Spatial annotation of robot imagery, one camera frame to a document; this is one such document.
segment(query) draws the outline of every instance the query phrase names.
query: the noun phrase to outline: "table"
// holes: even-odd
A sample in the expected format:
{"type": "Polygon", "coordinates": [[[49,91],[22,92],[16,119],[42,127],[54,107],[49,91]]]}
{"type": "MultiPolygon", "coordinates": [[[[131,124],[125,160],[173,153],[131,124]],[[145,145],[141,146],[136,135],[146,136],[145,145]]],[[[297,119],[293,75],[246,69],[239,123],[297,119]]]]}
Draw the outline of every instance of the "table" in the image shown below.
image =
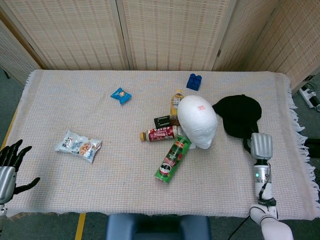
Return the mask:
{"type": "Polygon", "coordinates": [[[318,217],[317,185],[306,163],[290,81],[272,72],[209,72],[199,91],[186,88],[188,71],[65,71],[31,73],[7,143],[32,145],[17,185],[41,177],[33,189],[14,196],[9,215],[19,212],[101,212],[245,217],[254,194],[253,164],[242,140],[228,136],[218,117],[211,147],[190,150],[170,184],[154,177],[173,141],[141,142],[139,132],[169,114],[176,89],[215,104],[245,94],[262,107],[262,133],[272,135],[270,161],[279,219],[318,217]],[[132,94],[120,105],[110,95],[119,87],[132,94]],[[54,152],[70,129],[101,139],[93,164],[54,152]]]}

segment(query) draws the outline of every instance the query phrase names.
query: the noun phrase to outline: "robotic arm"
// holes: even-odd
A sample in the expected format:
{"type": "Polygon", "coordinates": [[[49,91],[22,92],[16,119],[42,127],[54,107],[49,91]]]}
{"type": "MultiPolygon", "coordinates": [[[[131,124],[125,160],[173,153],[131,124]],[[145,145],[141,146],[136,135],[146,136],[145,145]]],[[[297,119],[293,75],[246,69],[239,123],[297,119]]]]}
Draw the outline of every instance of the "robotic arm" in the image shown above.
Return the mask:
{"type": "Polygon", "coordinates": [[[25,154],[32,148],[27,146],[18,154],[22,142],[22,140],[19,140],[12,146],[6,146],[0,151],[0,233],[7,219],[5,204],[13,198],[14,194],[33,188],[40,180],[40,177],[37,177],[28,185],[16,186],[19,167],[25,154]]]}
{"type": "Polygon", "coordinates": [[[277,201],[273,197],[271,165],[268,162],[273,154],[272,137],[264,133],[253,133],[251,148],[246,139],[243,143],[256,160],[253,169],[258,204],[253,204],[249,210],[251,219],[261,227],[265,240],[293,240],[290,227],[278,221],[277,201]]]}

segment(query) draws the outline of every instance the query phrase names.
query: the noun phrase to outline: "blue lego block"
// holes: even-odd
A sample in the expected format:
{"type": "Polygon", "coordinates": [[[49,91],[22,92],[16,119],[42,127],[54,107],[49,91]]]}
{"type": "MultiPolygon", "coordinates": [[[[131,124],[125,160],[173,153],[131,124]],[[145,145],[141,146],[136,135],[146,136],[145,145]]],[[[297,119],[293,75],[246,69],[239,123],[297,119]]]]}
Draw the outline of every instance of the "blue lego block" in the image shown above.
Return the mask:
{"type": "Polygon", "coordinates": [[[198,91],[199,86],[201,84],[201,80],[202,80],[202,77],[200,75],[196,76],[194,73],[192,73],[189,77],[186,87],[188,89],[198,91]]]}

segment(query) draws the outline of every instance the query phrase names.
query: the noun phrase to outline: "white mannequin head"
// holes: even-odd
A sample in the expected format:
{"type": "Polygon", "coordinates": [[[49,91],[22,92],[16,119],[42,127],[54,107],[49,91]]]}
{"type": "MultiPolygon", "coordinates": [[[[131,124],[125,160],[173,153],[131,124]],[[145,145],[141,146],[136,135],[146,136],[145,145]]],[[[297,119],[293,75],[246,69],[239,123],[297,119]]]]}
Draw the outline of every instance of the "white mannequin head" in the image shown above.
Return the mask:
{"type": "Polygon", "coordinates": [[[208,149],[217,128],[217,116],[205,99],[200,96],[186,96],[178,106],[178,119],[189,140],[201,149],[208,149]]]}

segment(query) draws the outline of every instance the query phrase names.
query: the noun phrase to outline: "blue chair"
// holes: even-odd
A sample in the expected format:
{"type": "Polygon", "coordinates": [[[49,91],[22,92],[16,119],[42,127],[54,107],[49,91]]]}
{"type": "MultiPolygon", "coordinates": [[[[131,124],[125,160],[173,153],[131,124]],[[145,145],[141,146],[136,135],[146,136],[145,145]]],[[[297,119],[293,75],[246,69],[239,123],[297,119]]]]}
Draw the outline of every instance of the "blue chair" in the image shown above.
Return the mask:
{"type": "Polygon", "coordinates": [[[211,240],[207,216],[148,216],[112,214],[106,226],[106,240],[211,240]]]}

